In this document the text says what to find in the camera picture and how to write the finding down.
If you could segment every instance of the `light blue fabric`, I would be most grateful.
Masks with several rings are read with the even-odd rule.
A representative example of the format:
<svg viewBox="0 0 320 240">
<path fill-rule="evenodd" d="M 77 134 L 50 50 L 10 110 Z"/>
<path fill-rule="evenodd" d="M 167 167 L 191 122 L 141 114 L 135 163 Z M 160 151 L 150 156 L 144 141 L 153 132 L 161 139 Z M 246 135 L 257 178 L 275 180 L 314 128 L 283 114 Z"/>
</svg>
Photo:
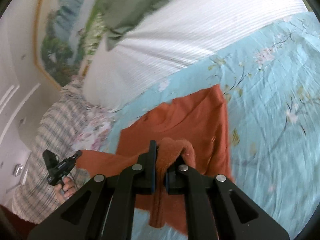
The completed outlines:
<svg viewBox="0 0 320 240">
<path fill-rule="evenodd" d="M 121 129 L 161 102 L 220 84 L 228 101 L 236 184 L 293 239 L 320 201 L 320 24 L 307 12 L 279 20 L 154 85 L 117 113 Z M 133 239 L 185 239 L 150 229 L 136 211 Z"/>
</svg>

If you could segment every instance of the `human hand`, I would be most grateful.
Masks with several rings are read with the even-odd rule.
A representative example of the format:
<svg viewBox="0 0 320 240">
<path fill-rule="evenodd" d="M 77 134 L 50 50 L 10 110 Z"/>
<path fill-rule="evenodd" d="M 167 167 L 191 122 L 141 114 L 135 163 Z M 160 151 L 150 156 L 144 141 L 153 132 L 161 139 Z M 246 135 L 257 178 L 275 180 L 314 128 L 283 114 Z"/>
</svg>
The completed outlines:
<svg viewBox="0 0 320 240">
<path fill-rule="evenodd" d="M 76 184 L 72 179 L 70 179 L 69 177 L 65 177 L 63 179 L 63 183 L 64 183 L 63 190 L 65 192 L 64 195 L 60 193 L 60 190 L 62 189 L 61 184 L 54 186 L 54 192 L 61 204 L 65 203 L 67 199 L 69 199 L 74 193 L 76 193 Z"/>
</svg>

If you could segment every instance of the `green fabric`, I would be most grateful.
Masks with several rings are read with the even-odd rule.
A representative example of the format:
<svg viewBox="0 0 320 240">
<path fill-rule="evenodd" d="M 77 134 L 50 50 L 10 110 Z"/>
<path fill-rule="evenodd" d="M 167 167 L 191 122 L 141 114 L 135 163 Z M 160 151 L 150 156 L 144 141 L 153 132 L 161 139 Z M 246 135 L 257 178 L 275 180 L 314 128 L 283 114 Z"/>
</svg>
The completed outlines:
<svg viewBox="0 0 320 240">
<path fill-rule="evenodd" d="M 100 10 L 107 27 L 107 48 L 112 49 L 128 31 L 147 15 L 171 0 L 100 0 Z"/>
</svg>

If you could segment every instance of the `plaid sleeve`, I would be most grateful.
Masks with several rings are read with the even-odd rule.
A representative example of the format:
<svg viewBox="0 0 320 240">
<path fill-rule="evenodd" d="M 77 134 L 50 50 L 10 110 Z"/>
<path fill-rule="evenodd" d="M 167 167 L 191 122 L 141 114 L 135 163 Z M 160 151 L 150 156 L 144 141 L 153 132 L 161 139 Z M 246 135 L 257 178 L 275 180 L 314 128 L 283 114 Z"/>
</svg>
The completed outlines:
<svg viewBox="0 0 320 240">
<path fill-rule="evenodd" d="M 44 114 L 32 152 L 28 159 L 26 183 L 15 191 L 12 210 L 20 218 L 32 223 L 41 223 L 58 206 L 53 187 L 48 185 L 48 175 L 42 153 L 48 149 L 60 160 L 74 154 L 71 149 L 75 137 L 87 125 L 91 106 L 82 95 L 83 81 L 75 78 L 61 89 L 60 100 Z M 78 187 L 89 178 L 85 170 L 74 168 L 71 175 Z"/>
</svg>

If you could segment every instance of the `silver screw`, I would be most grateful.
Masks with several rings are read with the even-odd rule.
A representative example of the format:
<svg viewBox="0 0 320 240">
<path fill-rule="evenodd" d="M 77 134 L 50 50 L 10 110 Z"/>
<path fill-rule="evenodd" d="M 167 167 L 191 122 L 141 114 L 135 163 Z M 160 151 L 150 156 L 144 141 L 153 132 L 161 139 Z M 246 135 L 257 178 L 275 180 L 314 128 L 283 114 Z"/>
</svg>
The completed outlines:
<svg viewBox="0 0 320 240">
<path fill-rule="evenodd" d="M 132 165 L 132 169 L 134 171 L 140 171 L 142 169 L 142 165 L 141 164 L 134 164 L 134 165 Z"/>
<path fill-rule="evenodd" d="M 220 182 L 225 182 L 226 181 L 226 176 L 222 175 L 222 174 L 219 174 L 217 175 L 217 181 L 220 181 Z"/>
<path fill-rule="evenodd" d="M 185 164 L 181 164 L 179 165 L 179 170 L 180 171 L 187 171 L 189 169 L 189 167 Z"/>
<path fill-rule="evenodd" d="M 102 181 L 104 181 L 104 176 L 101 174 L 98 174 L 98 175 L 94 176 L 94 181 L 95 182 L 102 182 Z"/>
</svg>

